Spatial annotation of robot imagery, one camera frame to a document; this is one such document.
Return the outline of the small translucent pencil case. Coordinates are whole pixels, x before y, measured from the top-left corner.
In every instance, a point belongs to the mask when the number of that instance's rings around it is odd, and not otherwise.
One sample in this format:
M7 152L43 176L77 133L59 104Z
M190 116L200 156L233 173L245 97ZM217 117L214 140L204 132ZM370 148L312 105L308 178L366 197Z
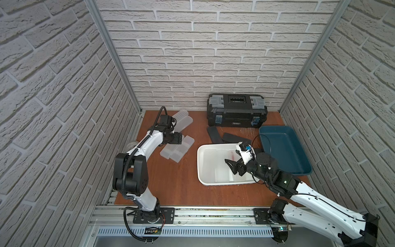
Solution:
M226 159L232 160L232 161L238 161L240 158L241 158L241 156L239 154L237 154L235 150L228 150L227 151Z

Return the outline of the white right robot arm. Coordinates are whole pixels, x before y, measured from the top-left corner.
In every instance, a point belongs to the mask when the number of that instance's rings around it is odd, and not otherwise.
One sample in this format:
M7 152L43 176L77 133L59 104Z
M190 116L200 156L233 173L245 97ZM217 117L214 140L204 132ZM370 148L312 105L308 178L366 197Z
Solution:
M344 247L374 247L379 218L360 214L318 193L298 177L278 168L268 153L237 152L238 161L225 160L235 175L252 175L277 195L267 212L272 223L291 223L319 233Z

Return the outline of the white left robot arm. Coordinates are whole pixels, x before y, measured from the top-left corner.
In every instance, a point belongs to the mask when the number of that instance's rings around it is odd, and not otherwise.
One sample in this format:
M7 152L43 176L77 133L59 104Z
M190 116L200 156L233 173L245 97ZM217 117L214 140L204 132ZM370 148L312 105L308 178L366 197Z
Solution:
M124 199L132 200L149 222L160 218L160 203L148 188L147 161L157 147L182 143L176 124L177 120L169 115L158 116L144 139L130 151L117 154L114 160L113 189Z

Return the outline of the smooth translucent pencil case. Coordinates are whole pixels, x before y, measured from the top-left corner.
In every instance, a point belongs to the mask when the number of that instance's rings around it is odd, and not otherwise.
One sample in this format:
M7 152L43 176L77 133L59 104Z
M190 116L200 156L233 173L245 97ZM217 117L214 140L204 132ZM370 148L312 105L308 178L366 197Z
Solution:
M193 123L193 119L190 116L185 116L180 120L177 120L177 124L174 128L174 131L182 132L185 128L187 128L192 123Z

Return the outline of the white plastic storage box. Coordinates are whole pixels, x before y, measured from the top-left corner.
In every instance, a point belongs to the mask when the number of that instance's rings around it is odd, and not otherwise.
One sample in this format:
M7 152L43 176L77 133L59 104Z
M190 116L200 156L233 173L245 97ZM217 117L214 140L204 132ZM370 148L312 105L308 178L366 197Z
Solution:
M202 145L197 151L198 179L205 186L253 184L252 175L234 175L225 163L228 150L236 151L236 143Z

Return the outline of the ribbed translucent pencil case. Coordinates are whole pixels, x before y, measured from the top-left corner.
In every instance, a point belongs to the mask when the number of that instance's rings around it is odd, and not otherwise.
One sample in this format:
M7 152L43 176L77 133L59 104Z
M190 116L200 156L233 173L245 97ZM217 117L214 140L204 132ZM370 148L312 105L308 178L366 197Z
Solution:
M181 110L177 113L175 113L172 117L175 118L177 121L180 121L181 119L183 119L184 117L188 116L189 113L186 110Z

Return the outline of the flat black pencil case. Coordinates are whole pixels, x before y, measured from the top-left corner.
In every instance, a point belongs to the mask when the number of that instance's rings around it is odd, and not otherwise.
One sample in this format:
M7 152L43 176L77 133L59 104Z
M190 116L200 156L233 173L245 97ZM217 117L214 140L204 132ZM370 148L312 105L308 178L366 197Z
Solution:
M222 140L224 143L239 143L239 142L247 142L249 145L252 143L250 139L236 136L230 133L224 133L222 136Z

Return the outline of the long black pencil case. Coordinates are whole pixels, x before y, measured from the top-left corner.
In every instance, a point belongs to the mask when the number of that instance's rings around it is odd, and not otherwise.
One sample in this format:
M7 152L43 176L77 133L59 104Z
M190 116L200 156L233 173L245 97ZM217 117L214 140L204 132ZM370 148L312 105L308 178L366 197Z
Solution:
M208 135L213 144L223 144L223 140L217 130L216 126L210 126L207 128Z

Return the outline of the teal plastic storage tray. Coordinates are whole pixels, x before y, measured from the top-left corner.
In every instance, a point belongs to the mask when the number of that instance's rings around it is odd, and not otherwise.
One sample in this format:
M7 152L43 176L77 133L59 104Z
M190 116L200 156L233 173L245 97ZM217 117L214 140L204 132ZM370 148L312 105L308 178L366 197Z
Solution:
M262 126L259 137L263 149L278 162L278 167L296 176L312 172L311 163L296 132L289 126Z

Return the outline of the clear tape roll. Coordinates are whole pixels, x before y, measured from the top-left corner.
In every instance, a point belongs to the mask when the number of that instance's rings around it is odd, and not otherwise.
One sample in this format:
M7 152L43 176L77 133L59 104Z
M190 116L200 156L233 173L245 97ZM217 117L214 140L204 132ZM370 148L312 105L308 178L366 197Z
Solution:
M138 145L138 142L130 142L130 143L128 143L127 148L130 150L130 149L133 149L137 145Z

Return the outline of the black plastic toolbox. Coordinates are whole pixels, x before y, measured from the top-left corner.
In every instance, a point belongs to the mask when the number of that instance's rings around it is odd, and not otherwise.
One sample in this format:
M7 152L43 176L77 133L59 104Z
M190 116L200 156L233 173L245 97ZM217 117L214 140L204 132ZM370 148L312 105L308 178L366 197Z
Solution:
M260 95L213 93L207 100L209 126L260 128L267 115L265 100Z

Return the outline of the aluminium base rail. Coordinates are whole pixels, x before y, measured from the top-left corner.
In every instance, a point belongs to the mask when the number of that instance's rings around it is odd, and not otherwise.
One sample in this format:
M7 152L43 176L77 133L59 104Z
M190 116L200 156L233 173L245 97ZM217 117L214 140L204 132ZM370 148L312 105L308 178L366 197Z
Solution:
M267 221L268 207L166 206L164 219L149 223L125 206L97 206L89 220L91 236L271 238L297 228L295 223Z

